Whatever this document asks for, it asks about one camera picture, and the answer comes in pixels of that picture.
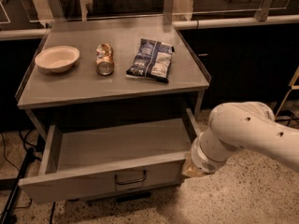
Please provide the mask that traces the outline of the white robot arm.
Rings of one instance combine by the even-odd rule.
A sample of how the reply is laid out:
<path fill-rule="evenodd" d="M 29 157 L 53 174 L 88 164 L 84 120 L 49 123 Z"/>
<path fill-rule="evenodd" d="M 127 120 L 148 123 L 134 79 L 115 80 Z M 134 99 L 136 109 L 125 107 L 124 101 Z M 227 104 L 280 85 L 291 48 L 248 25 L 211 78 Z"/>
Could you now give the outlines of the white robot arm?
<path fill-rule="evenodd" d="M 264 154 L 299 172 L 298 130 L 276 123 L 268 105 L 244 102 L 224 103 L 211 110 L 207 129 L 192 142 L 182 174 L 213 174 L 242 149 Z"/>

